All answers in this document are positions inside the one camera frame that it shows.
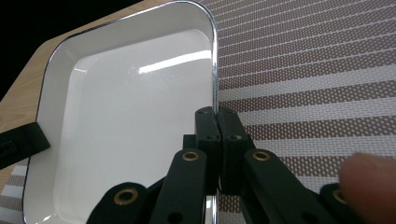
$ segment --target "rectangular baking dish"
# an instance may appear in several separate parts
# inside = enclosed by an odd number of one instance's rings
[[[106,191],[166,176],[194,112],[217,103],[217,35],[201,5],[174,1],[66,38],[44,75],[25,223],[86,223]],[[207,197],[206,223],[216,222]]]

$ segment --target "glossy white surface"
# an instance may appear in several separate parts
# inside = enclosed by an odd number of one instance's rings
[[[183,134],[194,133],[194,112],[216,105],[214,30],[199,5],[174,2],[55,50],[37,116],[51,148],[30,159],[26,223],[85,223],[113,186],[166,175]]]

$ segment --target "wooden surface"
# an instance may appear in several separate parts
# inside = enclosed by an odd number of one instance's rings
[[[30,61],[25,65],[3,100],[0,102],[0,133],[35,121],[47,61],[55,48],[66,37],[169,1],[170,0],[144,0],[43,43],[35,51]],[[15,165],[11,165],[0,170],[0,192],[7,183],[14,166]]]

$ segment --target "finger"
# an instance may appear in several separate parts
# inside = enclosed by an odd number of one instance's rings
[[[396,223],[396,160],[356,153],[339,172],[341,191],[365,223]]]

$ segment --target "dish handle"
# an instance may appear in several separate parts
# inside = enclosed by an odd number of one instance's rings
[[[0,133],[0,170],[50,147],[37,122]]]

